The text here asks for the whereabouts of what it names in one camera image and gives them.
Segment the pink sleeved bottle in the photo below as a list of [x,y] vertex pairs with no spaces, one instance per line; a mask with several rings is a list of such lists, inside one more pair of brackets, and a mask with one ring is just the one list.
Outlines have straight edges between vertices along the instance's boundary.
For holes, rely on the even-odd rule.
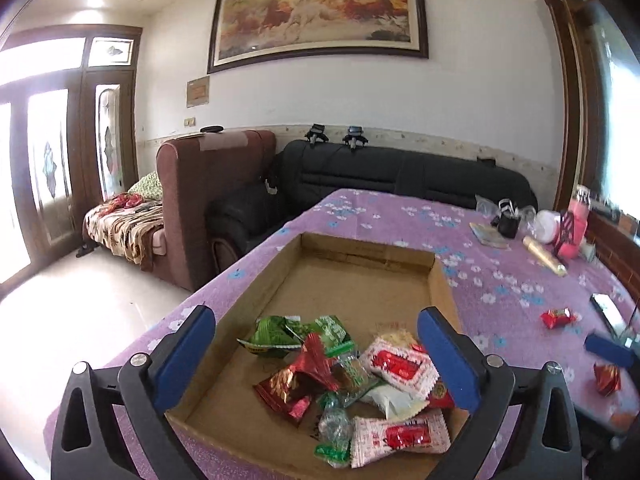
[[590,189],[582,184],[576,185],[567,210],[574,214],[575,229],[573,243],[563,246],[558,253],[563,260],[574,259],[578,255],[579,246],[585,237],[590,211]]

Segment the cardboard tray box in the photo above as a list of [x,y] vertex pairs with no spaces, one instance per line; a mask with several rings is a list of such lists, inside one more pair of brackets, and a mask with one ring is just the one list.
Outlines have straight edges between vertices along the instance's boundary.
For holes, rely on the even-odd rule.
[[325,344],[350,339],[363,351],[378,335],[415,333],[425,307],[461,326],[444,270],[430,252],[299,234],[218,318],[215,337],[168,419],[206,450],[295,479],[424,479],[438,456],[400,451],[358,469],[322,462],[314,456],[318,404],[299,424],[268,408],[254,387],[285,359],[255,356],[240,342],[262,318],[292,316],[299,336],[318,330]]

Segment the patterned blanket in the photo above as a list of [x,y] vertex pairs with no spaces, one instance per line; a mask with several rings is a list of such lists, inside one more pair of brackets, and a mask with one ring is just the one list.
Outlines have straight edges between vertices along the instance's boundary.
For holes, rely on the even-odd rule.
[[150,172],[127,192],[90,209],[82,235],[87,243],[101,245],[150,272],[154,257],[166,255],[163,187],[158,173]]

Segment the green peas snack bag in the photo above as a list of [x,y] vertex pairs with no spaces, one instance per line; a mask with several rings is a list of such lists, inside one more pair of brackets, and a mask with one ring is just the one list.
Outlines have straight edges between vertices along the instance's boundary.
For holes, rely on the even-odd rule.
[[327,358],[335,358],[345,351],[354,348],[352,336],[340,319],[335,315],[321,315],[315,320],[292,329],[299,336],[303,348],[322,349]]

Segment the cream lotion tube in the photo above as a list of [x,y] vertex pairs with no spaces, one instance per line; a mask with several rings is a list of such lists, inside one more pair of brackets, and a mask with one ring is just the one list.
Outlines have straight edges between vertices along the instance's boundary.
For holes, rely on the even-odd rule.
[[564,266],[563,263],[560,263],[558,258],[552,255],[548,249],[544,248],[544,246],[537,242],[533,237],[529,235],[524,236],[523,245],[543,266],[553,272],[556,276],[559,278],[567,276],[566,266]]

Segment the white red snack packet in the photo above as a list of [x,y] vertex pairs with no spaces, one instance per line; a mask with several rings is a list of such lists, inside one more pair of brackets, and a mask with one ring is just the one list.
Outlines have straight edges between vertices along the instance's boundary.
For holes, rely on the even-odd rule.
[[370,373],[419,400],[430,396],[439,378],[426,353],[395,346],[381,337],[376,338],[359,359]]

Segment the black pen cup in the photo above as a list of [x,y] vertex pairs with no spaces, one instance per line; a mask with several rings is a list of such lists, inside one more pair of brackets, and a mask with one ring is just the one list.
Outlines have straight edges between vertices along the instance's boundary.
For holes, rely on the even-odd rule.
[[490,225],[504,238],[514,240],[520,226],[520,211],[508,198],[500,200],[498,208],[498,214],[491,220]]

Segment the dark green snack bag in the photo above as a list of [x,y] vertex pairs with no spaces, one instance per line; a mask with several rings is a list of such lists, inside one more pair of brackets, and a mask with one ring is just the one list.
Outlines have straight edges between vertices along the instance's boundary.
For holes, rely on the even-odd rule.
[[299,316],[265,316],[256,322],[254,333],[236,341],[254,356],[281,359],[302,348],[299,336],[292,332],[299,323]]

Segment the olive snack clear packet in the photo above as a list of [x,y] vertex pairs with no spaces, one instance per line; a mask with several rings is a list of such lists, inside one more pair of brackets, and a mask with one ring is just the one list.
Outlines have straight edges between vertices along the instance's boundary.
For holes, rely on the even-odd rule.
[[344,408],[359,401],[381,383],[380,378],[369,372],[360,362],[358,354],[354,352],[336,356],[332,374],[340,384],[337,396]]

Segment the purple floral tablecloth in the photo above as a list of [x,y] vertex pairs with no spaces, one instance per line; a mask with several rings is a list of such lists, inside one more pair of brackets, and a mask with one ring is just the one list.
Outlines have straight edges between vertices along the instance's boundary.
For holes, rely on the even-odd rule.
[[[594,388],[596,357],[585,352],[584,340],[604,329],[590,304],[592,294],[607,294],[625,318],[634,315],[630,289],[600,261],[577,258],[558,278],[516,240],[503,250],[480,244],[470,222],[482,223],[474,210],[417,198],[366,191],[337,191],[286,222],[231,268],[186,298],[119,356],[116,366],[132,354],[151,351],[163,336],[178,330],[197,304],[224,316],[260,271],[296,236],[319,233],[336,237],[425,250],[444,268],[462,327],[480,350],[497,353],[506,362],[537,366],[559,362],[573,401],[597,418],[637,414],[639,397],[628,376],[612,396]],[[542,324],[542,312],[570,308],[578,322],[555,330]]]

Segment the red foil snack bag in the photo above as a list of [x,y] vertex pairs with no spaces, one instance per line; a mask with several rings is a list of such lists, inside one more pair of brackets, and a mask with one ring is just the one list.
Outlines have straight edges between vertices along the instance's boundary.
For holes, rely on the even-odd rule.
[[318,394],[337,392],[340,388],[332,373],[332,361],[324,353],[317,333],[306,337],[291,364],[254,385],[258,398],[294,426],[300,424]]

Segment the clear green candy bag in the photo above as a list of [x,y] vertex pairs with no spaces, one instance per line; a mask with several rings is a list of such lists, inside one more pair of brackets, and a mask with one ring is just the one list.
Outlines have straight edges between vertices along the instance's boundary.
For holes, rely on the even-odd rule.
[[336,392],[326,392],[319,399],[321,416],[318,421],[319,443],[314,448],[314,457],[333,468],[350,466],[350,442],[352,442],[352,421],[340,396]]

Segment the beige wafer snack pack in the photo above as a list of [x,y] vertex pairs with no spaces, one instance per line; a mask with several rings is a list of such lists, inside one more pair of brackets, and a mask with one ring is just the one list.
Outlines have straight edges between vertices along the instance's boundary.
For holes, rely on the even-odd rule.
[[392,346],[398,348],[406,348],[413,349],[418,341],[416,337],[413,336],[412,333],[408,332],[408,330],[404,330],[403,328],[398,328],[398,330],[388,330],[387,332],[379,333],[376,335],[376,338],[382,339],[382,341],[391,344]]

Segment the black smartphone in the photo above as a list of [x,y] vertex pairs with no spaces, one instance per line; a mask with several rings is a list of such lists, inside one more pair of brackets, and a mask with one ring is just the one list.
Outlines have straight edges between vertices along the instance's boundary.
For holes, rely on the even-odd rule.
[[623,338],[629,335],[629,325],[610,296],[592,294],[590,302],[613,337]]

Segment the framed horse painting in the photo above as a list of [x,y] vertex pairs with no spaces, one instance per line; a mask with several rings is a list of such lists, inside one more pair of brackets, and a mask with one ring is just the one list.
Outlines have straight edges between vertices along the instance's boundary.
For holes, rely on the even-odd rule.
[[427,58],[425,0],[216,0],[211,74],[331,54]]

